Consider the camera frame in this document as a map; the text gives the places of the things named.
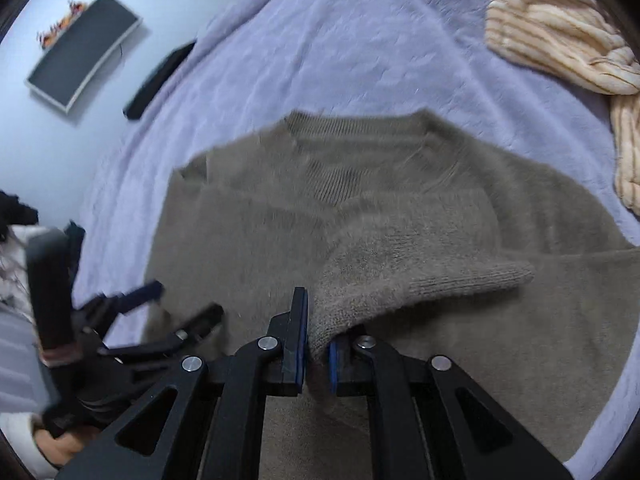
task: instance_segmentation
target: metal bolt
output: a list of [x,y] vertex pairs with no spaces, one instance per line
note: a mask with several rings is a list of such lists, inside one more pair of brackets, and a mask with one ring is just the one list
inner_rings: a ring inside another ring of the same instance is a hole
[[361,335],[356,339],[356,345],[358,345],[363,350],[373,348],[376,345],[376,338],[370,335]]
[[262,337],[258,340],[258,346],[263,350],[273,350],[278,346],[278,340],[268,335],[267,337]]
[[202,359],[196,356],[187,357],[182,361],[182,368],[187,372],[194,372],[200,370],[202,366]]
[[444,357],[444,355],[436,355],[436,357],[431,360],[431,366],[439,372],[446,372],[451,368],[451,359]]

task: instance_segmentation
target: bed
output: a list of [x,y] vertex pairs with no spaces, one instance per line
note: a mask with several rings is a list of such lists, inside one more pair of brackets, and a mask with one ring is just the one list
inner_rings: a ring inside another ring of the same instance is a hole
[[[141,284],[172,169],[293,109],[363,116],[430,108],[577,180],[640,244],[640,222],[612,186],[606,100],[491,53],[483,42],[487,2],[239,0],[228,7],[204,28],[135,132],[101,162],[81,215],[87,236],[76,303]],[[144,308],[121,317],[107,343],[139,342],[145,320]],[[639,408],[636,336],[609,403],[566,463],[576,479],[592,478],[607,462],[611,470]]]

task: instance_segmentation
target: sweater cuff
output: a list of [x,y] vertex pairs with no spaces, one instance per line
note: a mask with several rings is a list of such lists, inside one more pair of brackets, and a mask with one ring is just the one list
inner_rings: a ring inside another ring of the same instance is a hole
[[0,413],[0,431],[22,464],[36,480],[49,480],[55,478],[58,470],[36,446],[33,433],[38,424],[38,416],[33,413]]

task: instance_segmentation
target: cream striped cloth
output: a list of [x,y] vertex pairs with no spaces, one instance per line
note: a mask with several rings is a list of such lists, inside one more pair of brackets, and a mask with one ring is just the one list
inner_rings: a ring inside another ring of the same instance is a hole
[[640,215],[640,65],[596,0],[491,0],[484,40],[513,63],[612,96],[616,192]]

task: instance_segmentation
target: wall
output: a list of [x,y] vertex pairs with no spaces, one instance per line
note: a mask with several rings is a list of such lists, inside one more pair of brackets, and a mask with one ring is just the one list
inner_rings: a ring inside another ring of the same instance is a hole
[[120,0],[143,25],[65,116],[31,94],[24,80],[42,55],[37,32],[65,14],[67,1],[30,0],[0,43],[0,189],[39,209],[41,224],[58,227],[78,219],[97,161],[134,127],[122,109],[137,88],[232,0]]

